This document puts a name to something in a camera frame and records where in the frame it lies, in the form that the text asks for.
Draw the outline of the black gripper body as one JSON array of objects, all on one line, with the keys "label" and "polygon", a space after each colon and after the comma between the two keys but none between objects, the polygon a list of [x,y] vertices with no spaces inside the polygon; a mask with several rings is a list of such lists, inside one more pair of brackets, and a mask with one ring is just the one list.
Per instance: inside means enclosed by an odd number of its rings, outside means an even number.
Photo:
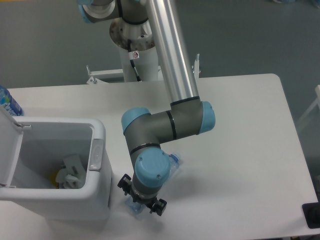
[{"label": "black gripper body", "polygon": [[162,186],[148,187],[140,183],[139,181],[130,181],[129,194],[134,202],[144,204],[146,206],[162,205],[157,199],[157,195]]}]

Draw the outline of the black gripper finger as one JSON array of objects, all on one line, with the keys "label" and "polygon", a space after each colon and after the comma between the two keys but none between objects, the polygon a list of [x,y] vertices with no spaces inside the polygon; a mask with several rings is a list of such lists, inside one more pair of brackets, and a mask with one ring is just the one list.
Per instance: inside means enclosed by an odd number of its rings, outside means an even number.
[{"label": "black gripper finger", "polygon": [[167,201],[164,199],[153,199],[151,204],[149,205],[149,213],[156,213],[158,216],[162,216],[167,207]]},{"label": "black gripper finger", "polygon": [[124,195],[131,195],[132,179],[128,174],[124,174],[119,180],[117,186],[123,190]]}]

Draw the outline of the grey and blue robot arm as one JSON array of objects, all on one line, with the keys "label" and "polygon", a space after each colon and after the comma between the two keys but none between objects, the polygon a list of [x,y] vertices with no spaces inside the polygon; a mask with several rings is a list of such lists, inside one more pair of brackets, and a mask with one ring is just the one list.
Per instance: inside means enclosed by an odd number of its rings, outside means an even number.
[{"label": "grey and blue robot arm", "polygon": [[179,165],[161,145],[208,132],[216,123],[211,104],[200,99],[176,3],[79,0],[77,5],[87,23],[111,20],[109,35],[124,80],[134,88],[127,96],[132,109],[121,118],[133,175],[124,175],[118,187],[130,195],[133,212],[148,208],[162,215],[167,202],[158,194]]}]

